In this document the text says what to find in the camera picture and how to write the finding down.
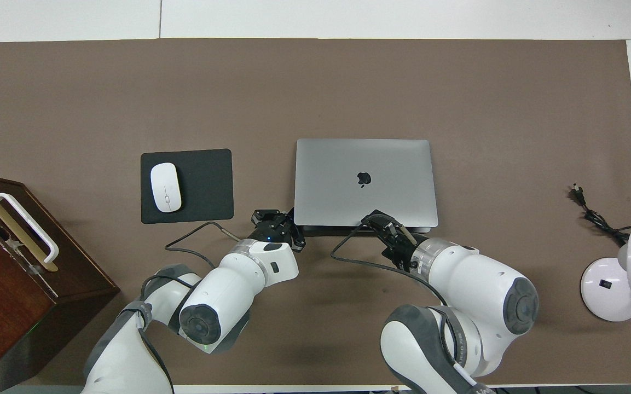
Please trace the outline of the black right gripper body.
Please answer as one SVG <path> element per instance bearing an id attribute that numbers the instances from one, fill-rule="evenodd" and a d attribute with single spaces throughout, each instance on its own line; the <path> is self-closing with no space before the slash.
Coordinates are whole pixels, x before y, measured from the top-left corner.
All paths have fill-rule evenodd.
<path id="1" fill-rule="evenodd" d="M 410 271 L 412 256 L 417 249 L 417 239 L 405 235 L 384 237 L 384 257 L 402 271 Z"/>

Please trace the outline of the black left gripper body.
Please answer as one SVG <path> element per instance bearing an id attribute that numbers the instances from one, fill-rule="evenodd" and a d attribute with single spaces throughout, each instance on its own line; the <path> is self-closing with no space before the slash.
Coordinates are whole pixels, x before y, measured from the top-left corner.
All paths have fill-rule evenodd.
<path id="1" fill-rule="evenodd" d="M 254 219 L 253 225 L 254 229 L 248 235 L 248 239 L 293 246 L 293 223 L 290 219 L 277 218 L 270 221 Z"/>

